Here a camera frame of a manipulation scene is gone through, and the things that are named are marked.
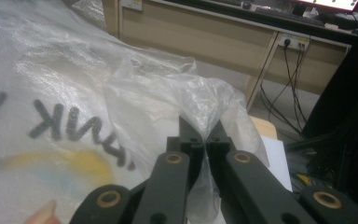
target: cable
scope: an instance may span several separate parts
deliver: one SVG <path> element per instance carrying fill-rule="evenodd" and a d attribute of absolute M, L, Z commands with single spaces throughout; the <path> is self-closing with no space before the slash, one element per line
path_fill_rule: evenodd
<path fill-rule="evenodd" d="M 277 119 L 279 119 L 280 121 L 284 122 L 285 124 L 287 124 L 289 127 L 291 127 L 296 133 L 298 133 L 298 135 L 300 135 L 301 137 L 304 138 L 304 135 L 301 133 L 301 131 L 299 131 L 272 103 L 271 101 L 269 100 L 269 98 L 267 97 L 266 95 L 266 92 L 264 91 L 264 88 L 263 88 L 263 83 L 260 84 L 260 89 L 261 89 L 261 93 L 262 93 L 262 102 L 264 104 L 264 106 L 266 108 L 267 107 L 267 104 L 266 102 L 264 101 L 263 99 L 263 96 L 266 98 L 269 106 L 271 107 L 271 110 L 273 109 L 278 115 L 275 115 L 274 113 L 271 113 L 274 117 L 276 117 Z"/>
<path fill-rule="evenodd" d="M 299 75 L 300 75 L 300 69 L 301 69 L 301 65 L 302 62 L 304 60 L 305 57 L 305 45 L 304 44 L 299 44 L 300 47 L 300 51 L 297 55 L 297 60 L 296 60 L 296 70 L 294 71 L 293 74 L 291 74 L 290 72 L 290 67 L 289 67 L 289 62 L 287 60 L 287 54 L 286 54 L 286 50 L 288 48 L 288 46 L 290 45 L 290 39 L 286 39 L 284 41 L 285 47 L 284 47 L 284 58 L 285 58 L 285 62 L 286 62 L 286 69 L 287 69 L 287 74 L 289 77 L 288 82 L 286 83 L 286 85 L 284 86 L 284 88 L 281 90 L 281 92 L 275 97 L 275 99 L 271 102 L 269 100 L 269 98 L 267 97 L 267 94 L 264 90 L 263 87 L 263 81 L 260 83 L 260 89 L 261 89 L 261 100 L 262 103 L 264 105 L 265 108 L 268 109 L 268 120 L 271 121 L 271 115 L 274 116 L 276 119 L 278 119 L 279 121 L 285 123 L 286 125 L 288 125 L 289 127 L 291 127 L 296 133 L 298 133 L 302 138 L 305 138 L 304 135 L 302 134 L 301 130 L 301 125 L 300 125 L 300 119 L 303 119 L 304 121 L 306 121 L 306 118 L 304 116 L 304 113 L 302 111 L 301 108 L 301 104 L 299 102 L 298 99 L 298 88 L 297 88 L 297 83 L 298 83 L 298 79 L 299 79 Z M 294 98 L 294 110 L 295 110 L 295 114 L 296 114 L 296 123 L 297 123 L 297 127 L 295 125 L 293 125 L 276 107 L 275 107 L 275 103 L 278 100 L 278 98 L 283 94 L 284 90 L 287 89 L 288 86 L 291 86 L 292 89 L 292 94 L 293 94 L 293 98 Z M 298 141 L 297 139 L 294 139 L 293 137 L 290 137 L 284 133 L 282 133 L 283 135 L 285 135 L 286 137 L 289 137 L 295 141 Z"/>

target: plastic bag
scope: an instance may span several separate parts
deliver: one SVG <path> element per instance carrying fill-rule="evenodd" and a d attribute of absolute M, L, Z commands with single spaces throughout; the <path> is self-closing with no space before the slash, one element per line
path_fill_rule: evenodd
<path fill-rule="evenodd" d="M 59 1 L 0 1 L 0 223 L 22 223 L 51 199 L 68 223 L 93 189 L 133 188 L 179 115 L 203 138 L 221 119 L 238 149 L 268 164 L 244 108 L 192 59 L 124 45 Z M 205 162 L 187 215 L 212 223 L 218 205 Z"/>

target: black cable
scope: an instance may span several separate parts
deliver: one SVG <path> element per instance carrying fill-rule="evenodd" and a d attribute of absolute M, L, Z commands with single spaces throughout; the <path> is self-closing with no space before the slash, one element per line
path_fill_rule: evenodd
<path fill-rule="evenodd" d="M 301 52 L 302 52 L 302 47 L 300 47 L 300 51 L 298 52 L 298 55 L 297 55 L 297 62 L 296 62 L 296 70 L 295 72 L 292 74 L 292 78 L 294 78 L 294 84 L 292 84 L 292 94 L 293 94 L 293 107 L 294 107 L 294 110 L 295 110 L 295 116 L 296 116 L 296 121 L 297 121 L 297 128 L 302 131 L 301 129 L 301 125 L 300 125 L 300 120 L 298 118 L 298 114 L 297 114 L 297 108 L 298 108 L 298 105 L 297 105 L 297 95 L 296 95 L 296 79 L 297 79 L 297 74 L 298 74 L 298 67 L 299 67 L 299 59 L 300 59 L 300 56 L 301 56 Z"/>
<path fill-rule="evenodd" d="M 351 14 L 354 18 L 354 20 L 356 21 L 356 24 L 357 24 L 357 29 L 358 29 L 358 20 L 356 19 L 356 17 L 353 15 L 353 13 Z"/>
<path fill-rule="evenodd" d="M 264 88 L 263 88 L 263 83 L 260 84 L 260 89 L 261 89 L 261 93 L 262 95 L 264 95 L 264 97 L 266 98 L 269 106 L 271 109 L 273 109 L 280 117 L 278 117 L 277 115 L 273 114 L 274 117 L 276 117 L 277 119 L 279 119 L 280 121 L 284 122 L 286 125 L 290 126 L 296 133 L 298 133 L 298 135 L 300 135 L 301 137 L 304 138 L 304 135 L 301 133 L 301 131 L 299 131 L 272 103 L 271 101 L 269 100 L 269 98 L 267 97 L 266 95 L 266 92 L 264 91 Z"/>
<path fill-rule="evenodd" d="M 301 44 L 300 46 L 301 46 L 302 55 L 301 55 L 300 63 L 299 63 L 299 65 L 297 66 L 297 74 L 296 74 L 296 80 L 295 80 L 296 101 L 297 101 L 297 106 L 298 106 L 299 115 L 301 115 L 301 118 L 304 120 L 304 122 L 307 122 L 308 120 L 307 120 L 307 119 L 305 118 L 305 116 L 304 116 L 304 113 L 303 113 L 302 108 L 301 108 L 301 104 L 300 104 L 299 99 L 298 99 L 298 86 L 297 86 L 297 83 L 298 83 L 298 79 L 299 79 L 300 73 L 301 73 L 302 61 L 303 61 L 304 56 L 305 56 L 305 45 L 302 45 L 302 44 Z"/>

